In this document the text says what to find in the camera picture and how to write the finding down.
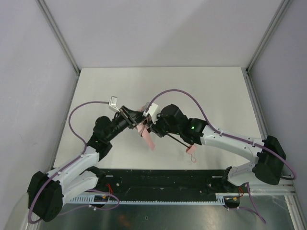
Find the pink folding umbrella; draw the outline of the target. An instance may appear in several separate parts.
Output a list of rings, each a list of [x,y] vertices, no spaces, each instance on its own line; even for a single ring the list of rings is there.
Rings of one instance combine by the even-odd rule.
[[[150,129],[149,129],[149,126],[150,126],[150,121],[148,118],[146,118],[146,120],[141,123],[141,124],[138,124],[136,126],[136,129],[139,133],[139,135],[145,140],[145,142],[147,143],[147,145],[149,146],[149,148],[151,150],[154,150],[155,148],[155,144],[150,136]],[[196,146],[195,145],[190,145],[188,146],[187,144],[183,143],[182,141],[180,141],[179,139],[175,138],[174,136],[168,134],[167,135],[168,137],[170,137],[171,139],[175,140],[176,142],[182,144],[183,146],[185,146],[187,149],[186,149],[186,153],[190,156],[190,160],[192,163],[196,163],[197,162],[197,159],[193,156],[193,153],[195,152],[196,150]]]

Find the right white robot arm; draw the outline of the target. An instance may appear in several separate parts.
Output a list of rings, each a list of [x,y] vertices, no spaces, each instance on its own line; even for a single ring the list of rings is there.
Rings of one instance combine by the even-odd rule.
[[[240,166],[228,167],[224,179],[240,186],[248,182],[263,182],[278,185],[286,155],[279,141],[272,136],[260,138],[238,137],[198,118],[188,118],[174,104],[159,109],[152,104],[145,112],[151,119],[150,130],[159,137],[178,135],[190,147],[204,145],[226,150],[248,160]]]

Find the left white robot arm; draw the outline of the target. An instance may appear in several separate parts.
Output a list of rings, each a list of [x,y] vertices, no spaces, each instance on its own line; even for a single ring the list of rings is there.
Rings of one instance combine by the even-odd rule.
[[[122,106],[113,119],[96,119],[92,136],[84,142],[82,152],[70,162],[48,172],[36,172],[30,181],[28,193],[28,223],[49,222],[72,198],[96,187],[98,176],[89,169],[111,150],[111,140],[124,129],[134,129],[146,120],[144,111]]]

